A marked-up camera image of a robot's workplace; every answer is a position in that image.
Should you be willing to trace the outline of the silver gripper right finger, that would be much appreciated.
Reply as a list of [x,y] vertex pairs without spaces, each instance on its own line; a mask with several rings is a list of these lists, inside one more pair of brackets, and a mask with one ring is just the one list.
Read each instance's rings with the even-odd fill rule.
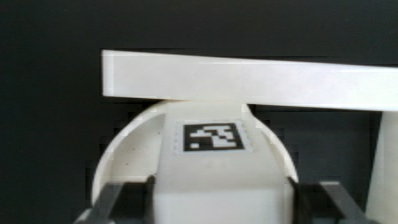
[[362,210],[337,182],[298,183],[293,187],[293,224],[362,224]]

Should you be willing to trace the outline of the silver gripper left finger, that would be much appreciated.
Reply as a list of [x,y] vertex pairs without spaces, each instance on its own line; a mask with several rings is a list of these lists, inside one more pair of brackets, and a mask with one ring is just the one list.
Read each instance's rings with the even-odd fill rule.
[[86,224],[154,224],[152,191],[156,178],[108,183],[101,189]]

